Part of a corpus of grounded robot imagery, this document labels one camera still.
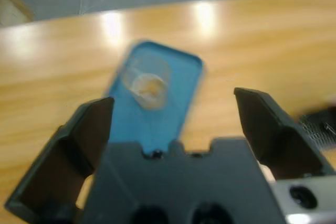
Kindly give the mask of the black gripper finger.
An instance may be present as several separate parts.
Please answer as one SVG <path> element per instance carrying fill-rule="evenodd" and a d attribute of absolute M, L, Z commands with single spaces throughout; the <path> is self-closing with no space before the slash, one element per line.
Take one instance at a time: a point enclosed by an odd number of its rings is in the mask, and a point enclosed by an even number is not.
<path fill-rule="evenodd" d="M 108 142 L 114 99 L 82 104 L 52 135 L 5 203 L 21 220 L 79 220 L 76 205 Z"/>
<path fill-rule="evenodd" d="M 235 88 L 243 133 L 257 160 L 275 179 L 335 175 L 304 129 L 267 93 Z"/>

